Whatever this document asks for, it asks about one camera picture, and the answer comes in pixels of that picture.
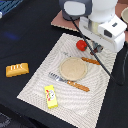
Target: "white placemat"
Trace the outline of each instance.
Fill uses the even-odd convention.
[[[76,127],[95,128],[110,78],[103,68],[85,62],[88,72],[85,78],[77,81],[77,83],[89,87],[89,92],[79,90],[63,82],[56,82],[48,77],[49,72],[60,76],[59,65],[68,57],[95,59],[94,56],[90,55],[88,48],[84,52],[77,49],[78,40],[81,38],[64,33],[17,98]],[[103,49],[102,53],[97,55],[111,72],[116,53]],[[48,85],[54,86],[58,101],[58,107],[53,109],[47,107],[44,87]]]

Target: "white robot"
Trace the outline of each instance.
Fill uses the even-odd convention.
[[[64,19],[80,18],[79,29],[93,42],[93,51],[103,47],[119,52],[124,45],[127,25],[115,14],[118,0],[59,0]]]

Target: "yellow package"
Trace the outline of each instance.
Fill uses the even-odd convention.
[[[6,77],[12,77],[29,73],[28,63],[21,63],[6,67]]]
[[[46,99],[47,99],[47,104],[48,108],[54,108],[58,106],[57,100],[56,100],[56,95],[55,91],[53,88],[53,85],[49,85],[44,87],[45,93],[46,93]]]

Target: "black table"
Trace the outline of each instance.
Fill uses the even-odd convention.
[[[60,11],[58,0],[24,0],[0,19],[0,104],[50,128],[74,128],[16,97],[41,65],[62,33],[79,33],[51,26]],[[117,54],[112,75],[122,81],[126,47]],[[6,77],[6,66],[28,63],[30,73]],[[109,81],[96,128],[128,128],[128,60],[124,86]]]

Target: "tomato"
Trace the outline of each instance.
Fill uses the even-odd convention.
[[[85,51],[86,48],[87,48],[87,44],[85,41],[83,40],[79,40],[77,43],[76,43],[76,47],[81,50],[81,51]]]

